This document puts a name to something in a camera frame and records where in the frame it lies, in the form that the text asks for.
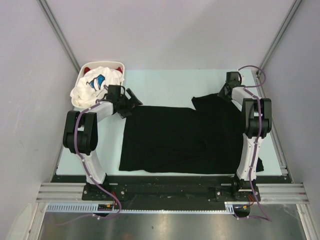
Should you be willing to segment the white plastic laundry basket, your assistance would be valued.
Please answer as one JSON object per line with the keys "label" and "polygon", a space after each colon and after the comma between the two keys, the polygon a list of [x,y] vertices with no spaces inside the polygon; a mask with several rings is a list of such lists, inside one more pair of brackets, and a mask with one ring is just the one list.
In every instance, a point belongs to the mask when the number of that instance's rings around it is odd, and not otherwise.
{"label": "white plastic laundry basket", "polygon": [[84,68],[85,67],[95,69],[95,68],[98,68],[99,66],[108,67],[110,69],[116,69],[118,67],[121,67],[123,69],[123,74],[124,74],[124,79],[125,79],[125,66],[123,63],[118,62],[118,61],[93,61],[93,62],[88,62],[81,67],[80,72],[77,77],[77,80],[76,80],[76,83],[78,82],[80,77],[84,76]]}

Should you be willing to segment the black t shirt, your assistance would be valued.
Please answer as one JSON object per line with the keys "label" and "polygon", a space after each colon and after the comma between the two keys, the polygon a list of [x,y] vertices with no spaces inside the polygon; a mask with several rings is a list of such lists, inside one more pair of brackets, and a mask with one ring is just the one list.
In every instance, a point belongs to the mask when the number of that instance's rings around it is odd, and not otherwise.
{"label": "black t shirt", "polygon": [[234,174],[243,149],[240,110],[217,94],[191,101],[193,108],[133,108],[125,122],[119,169]]}

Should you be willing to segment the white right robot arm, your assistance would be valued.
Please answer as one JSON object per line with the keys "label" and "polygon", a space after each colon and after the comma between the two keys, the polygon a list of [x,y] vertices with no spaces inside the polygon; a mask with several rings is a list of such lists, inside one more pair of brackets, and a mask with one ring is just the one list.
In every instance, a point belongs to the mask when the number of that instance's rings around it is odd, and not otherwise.
{"label": "white right robot arm", "polygon": [[243,147],[230,194],[235,200],[242,201],[249,191],[255,191],[259,151],[272,130],[272,101],[249,91],[242,84],[241,74],[236,71],[226,73],[225,83],[218,96],[227,102],[235,101],[241,105]]}

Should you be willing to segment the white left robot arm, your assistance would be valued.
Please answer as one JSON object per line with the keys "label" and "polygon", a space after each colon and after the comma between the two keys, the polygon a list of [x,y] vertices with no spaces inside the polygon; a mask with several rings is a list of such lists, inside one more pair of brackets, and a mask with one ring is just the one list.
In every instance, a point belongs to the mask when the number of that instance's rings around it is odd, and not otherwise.
{"label": "white left robot arm", "polygon": [[109,85],[105,88],[107,93],[93,105],[82,111],[70,110],[67,113],[62,138],[63,146],[80,158],[87,183],[96,184],[93,194],[100,200],[110,196],[111,188],[104,184],[107,174],[96,152],[98,123],[114,114],[125,119],[132,115],[133,108],[143,104],[130,88],[122,85]]}

